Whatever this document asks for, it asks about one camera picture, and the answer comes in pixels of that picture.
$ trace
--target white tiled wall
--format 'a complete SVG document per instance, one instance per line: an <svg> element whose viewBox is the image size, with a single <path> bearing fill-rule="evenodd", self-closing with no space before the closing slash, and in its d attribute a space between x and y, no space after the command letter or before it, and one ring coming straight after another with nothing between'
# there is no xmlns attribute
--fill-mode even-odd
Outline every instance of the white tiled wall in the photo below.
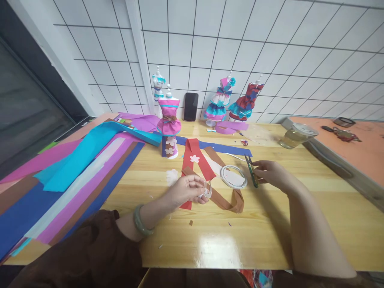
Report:
<svg viewBox="0 0 384 288"><path fill-rule="evenodd" d="M107 110L149 113L125 0L52 1L58 32ZM150 74L198 115L230 70L235 102L263 74L250 122L384 120L384 5L374 0L138 0Z"/></svg>

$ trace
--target left hand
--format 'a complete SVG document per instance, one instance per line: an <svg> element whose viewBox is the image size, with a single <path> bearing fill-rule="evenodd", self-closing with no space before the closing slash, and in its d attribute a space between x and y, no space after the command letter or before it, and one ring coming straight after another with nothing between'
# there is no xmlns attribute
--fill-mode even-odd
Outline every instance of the left hand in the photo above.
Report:
<svg viewBox="0 0 384 288"><path fill-rule="evenodd" d="M179 208L188 200L205 204L209 201L208 198L204 195L201 198L198 197L205 192L204 182L205 180L197 175L180 177L162 198L173 210Z"/></svg>

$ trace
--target smartphone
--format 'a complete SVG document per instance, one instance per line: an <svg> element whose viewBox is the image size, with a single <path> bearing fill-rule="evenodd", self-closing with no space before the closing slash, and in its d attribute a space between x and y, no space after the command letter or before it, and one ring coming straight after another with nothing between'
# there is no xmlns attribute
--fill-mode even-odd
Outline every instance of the smartphone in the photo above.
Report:
<svg viewBox="0 0 384 288"><path fill-rule="evenodd" d="M186 93L184 105L184 121L195 121L199 94Z"/></svg>

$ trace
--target pink paper dress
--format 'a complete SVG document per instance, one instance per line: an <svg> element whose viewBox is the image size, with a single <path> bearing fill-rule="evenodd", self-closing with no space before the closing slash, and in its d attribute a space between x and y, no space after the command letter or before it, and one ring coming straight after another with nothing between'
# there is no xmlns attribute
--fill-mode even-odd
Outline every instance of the pink paper dress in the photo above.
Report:
<svg viewBox="0 0 384 288"><path fill-rule="evenodd" d="M176 118L176 111L180 100L159 99L163 118L157 124L157 130L163 136L175 136L181 130L181 123Z"/></svg>

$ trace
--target hand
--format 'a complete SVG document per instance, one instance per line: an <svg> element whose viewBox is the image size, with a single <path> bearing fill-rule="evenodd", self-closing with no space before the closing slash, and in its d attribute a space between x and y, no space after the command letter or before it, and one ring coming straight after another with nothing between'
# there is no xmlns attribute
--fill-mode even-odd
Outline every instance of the hand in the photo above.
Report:
<svg viewBox="0 0 384 288"><path fill-rule="evenodd" d="M253 162L252 165L258 166L254 173L259 178L259 183L269 183L286 194L301 188L306 189L300 180L277 162L260 160Z"/></svg>
<svg viewBox="0 0 384 288"><path fill-rule="evenodd" d="M205 180L197 175L180 177L162 198L172 210L179 208L188 200L205 204L209 201L208 198L204 195L201 198L198 197L205 192L204 183Z"/></svg>

